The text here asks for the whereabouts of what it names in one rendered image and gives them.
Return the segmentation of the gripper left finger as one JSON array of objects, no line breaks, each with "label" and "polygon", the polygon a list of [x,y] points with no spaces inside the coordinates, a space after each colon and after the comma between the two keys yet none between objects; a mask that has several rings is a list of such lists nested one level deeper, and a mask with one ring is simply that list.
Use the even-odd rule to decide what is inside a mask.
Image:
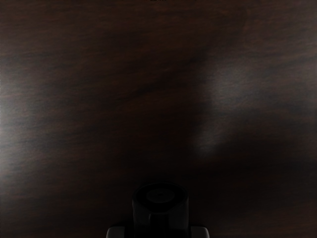
[{"label": "gripper left finger", "polygon": [[106,238],[134,238],[134,227],[128,225],[110,227]]}]

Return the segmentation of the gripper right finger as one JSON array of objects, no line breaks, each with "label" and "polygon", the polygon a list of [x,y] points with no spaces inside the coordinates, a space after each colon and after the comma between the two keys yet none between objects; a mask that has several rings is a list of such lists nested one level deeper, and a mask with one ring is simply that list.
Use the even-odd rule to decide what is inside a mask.
[{"label": "gripper right finger", "polygon": [[191,226],[189,238],[210,238],[209,231],[206,227]]}]

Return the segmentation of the black cylindrical bottle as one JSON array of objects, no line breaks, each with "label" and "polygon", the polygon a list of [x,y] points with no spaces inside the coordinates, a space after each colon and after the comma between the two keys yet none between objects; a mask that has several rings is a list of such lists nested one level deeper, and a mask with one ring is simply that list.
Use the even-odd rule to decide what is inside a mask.
[{"label": "black cylindrical bottle", "polygon": [[189,196],[181,186],[150,183],[132,197],[134,238],[190,238]]}]

